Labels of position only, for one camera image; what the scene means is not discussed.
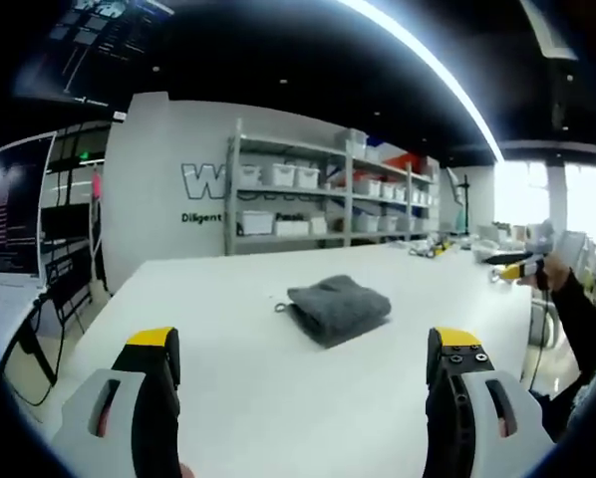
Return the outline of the person's right hand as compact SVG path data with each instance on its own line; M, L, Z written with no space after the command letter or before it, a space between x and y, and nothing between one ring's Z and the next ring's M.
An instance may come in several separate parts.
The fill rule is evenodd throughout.
M571 275L571 268L558 255L552 253L544 258L544 273L548 289L557 292L566 284Z

